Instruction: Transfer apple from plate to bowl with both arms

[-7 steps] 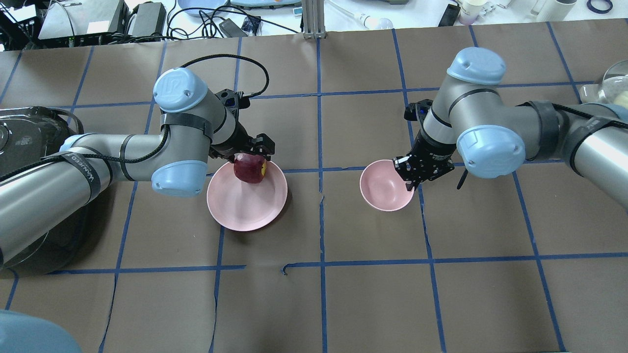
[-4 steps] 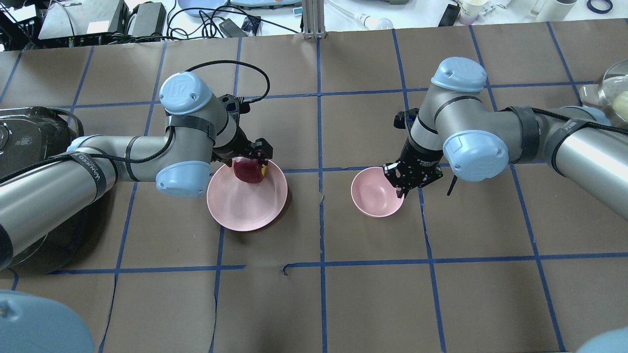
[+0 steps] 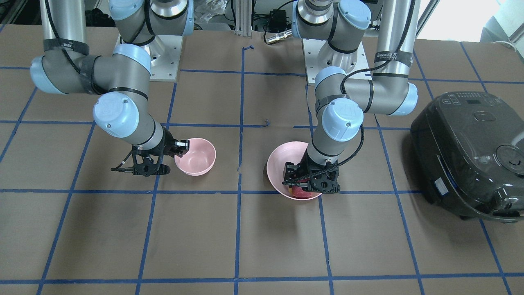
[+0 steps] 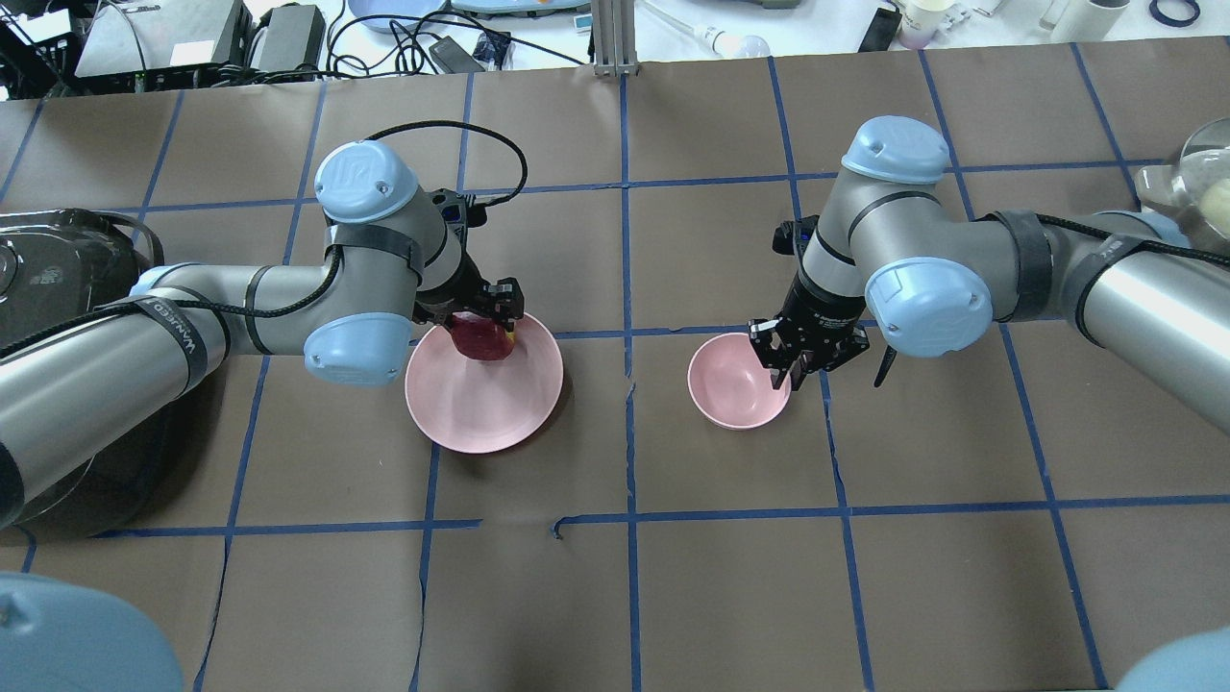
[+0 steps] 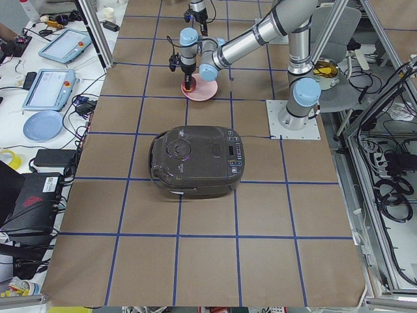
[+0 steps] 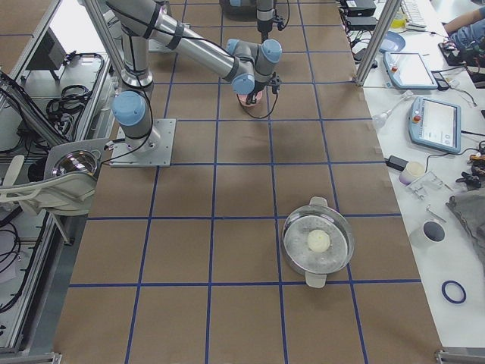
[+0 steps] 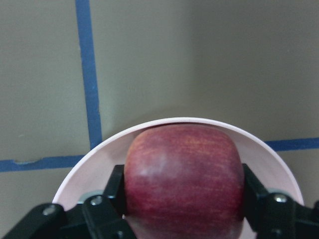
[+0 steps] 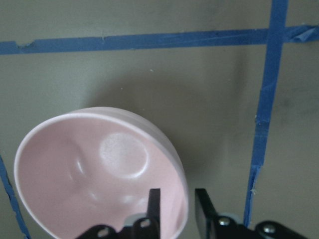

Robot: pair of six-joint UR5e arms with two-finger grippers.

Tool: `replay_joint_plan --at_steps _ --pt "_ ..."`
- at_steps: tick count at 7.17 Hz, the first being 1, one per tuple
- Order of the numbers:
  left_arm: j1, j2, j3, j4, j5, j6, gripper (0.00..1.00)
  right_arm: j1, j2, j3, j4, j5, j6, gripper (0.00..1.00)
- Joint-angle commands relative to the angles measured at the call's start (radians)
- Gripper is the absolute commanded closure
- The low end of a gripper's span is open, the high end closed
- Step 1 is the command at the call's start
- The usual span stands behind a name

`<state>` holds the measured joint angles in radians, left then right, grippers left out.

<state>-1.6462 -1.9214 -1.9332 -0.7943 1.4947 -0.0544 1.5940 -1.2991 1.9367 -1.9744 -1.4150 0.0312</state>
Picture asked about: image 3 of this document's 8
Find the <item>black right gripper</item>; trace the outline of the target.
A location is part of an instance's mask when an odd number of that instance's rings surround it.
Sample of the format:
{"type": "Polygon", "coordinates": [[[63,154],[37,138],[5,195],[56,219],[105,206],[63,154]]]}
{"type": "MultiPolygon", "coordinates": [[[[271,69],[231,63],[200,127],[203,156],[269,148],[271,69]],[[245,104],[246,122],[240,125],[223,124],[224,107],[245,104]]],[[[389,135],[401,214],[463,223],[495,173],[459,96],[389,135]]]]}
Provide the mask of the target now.
{"type": "Polygon", "coordinates": [[[170,167],[161,163],[163,156],[183,157],[190,149],[190,140],[176,140],[170,131],[163,127],[163,137],[158,145],[149,150],[133,146],[123,161],[111,168],[115,172],[131,172],[133,175],[167,175],[170,167]]]}

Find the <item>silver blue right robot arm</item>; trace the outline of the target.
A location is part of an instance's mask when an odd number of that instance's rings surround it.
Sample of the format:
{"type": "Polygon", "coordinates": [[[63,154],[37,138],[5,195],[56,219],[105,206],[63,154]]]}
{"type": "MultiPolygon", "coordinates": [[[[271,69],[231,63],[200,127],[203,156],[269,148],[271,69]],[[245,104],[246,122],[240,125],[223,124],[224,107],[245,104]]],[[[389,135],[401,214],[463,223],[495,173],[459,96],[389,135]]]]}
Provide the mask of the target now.
{"type": "Polygon", "coordinates": [[[158,35],[187,36],[194,28],[192,0],[110,0],[111,17],[123,43],[109,57],[91,55],[82,0],[42,0],[45,54],[32,60],[31,79],[43,92],[99,95],[95,123],[129,143],[133,165],[116,172],[167,175],[165,155],[182,157],[189,140],[176,140],[148,112],[152,54],[145,46],[158,35]]]}

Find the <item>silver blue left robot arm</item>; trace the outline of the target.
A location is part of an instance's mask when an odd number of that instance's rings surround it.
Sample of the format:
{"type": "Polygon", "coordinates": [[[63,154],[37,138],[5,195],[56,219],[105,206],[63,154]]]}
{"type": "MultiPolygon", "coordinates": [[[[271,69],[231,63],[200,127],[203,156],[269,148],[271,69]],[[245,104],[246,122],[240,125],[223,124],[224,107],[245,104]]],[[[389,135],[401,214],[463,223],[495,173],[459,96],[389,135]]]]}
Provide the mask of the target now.
{"type": "MultiPolygon", "coordinates": [[[[357,133],[364,134],[365,113],[405,116],[415,108],[417,88],[408,82],[413,62],[418,0],[386,0],[382,6],[371,79],[356,79],[358,70],[331,61],[316,75],[317,128],[297,164],[287,162],[282,184],[292,193],[337,193],[339,157],[357,133]]],[[[294,3],[292,34],[326,41],[324,58],[353,58],[372,12],[361,0],[298,0],[294,3]]]]}

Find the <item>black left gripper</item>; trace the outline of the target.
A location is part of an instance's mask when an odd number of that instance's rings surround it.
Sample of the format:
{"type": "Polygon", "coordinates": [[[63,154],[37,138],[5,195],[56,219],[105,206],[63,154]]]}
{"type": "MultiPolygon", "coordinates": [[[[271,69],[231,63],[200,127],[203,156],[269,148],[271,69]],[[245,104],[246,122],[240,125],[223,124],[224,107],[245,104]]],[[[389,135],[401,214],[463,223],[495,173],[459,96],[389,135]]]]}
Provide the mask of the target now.
{"type": "Polygon", "coordinates": [[[299,186],[304,191],[334,194],[341,190],[338,183],[339,163],[321,165],[310,158],[302,158],[298,164],[286,162],[282,184],[299,186]]]}

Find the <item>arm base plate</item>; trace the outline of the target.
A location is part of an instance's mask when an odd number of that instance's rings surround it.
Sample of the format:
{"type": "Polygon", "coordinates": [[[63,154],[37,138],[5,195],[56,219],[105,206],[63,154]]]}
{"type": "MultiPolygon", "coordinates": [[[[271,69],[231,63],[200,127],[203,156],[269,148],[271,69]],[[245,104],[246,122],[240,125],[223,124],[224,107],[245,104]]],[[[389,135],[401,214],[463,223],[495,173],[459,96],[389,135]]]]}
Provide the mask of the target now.
{"type": "Polygon", "coordinates": [[[303,39],[303,52],[307,83],[312,86],[316,82],[317,74],[329,66],[337,66],[346,74],[355,70],[368,68],[368,61],[362,43],[355,52],[342,54],[335,52],[326,41],[316,39],[303,39]]]}
{"type": "Polygon", "coordinates": [[[113,50],[119,75],[130,84],[144,85],[146,77],[156,82],[176,82],[182,36],[155,35],[143,42],[121,40],[113,50]]]}

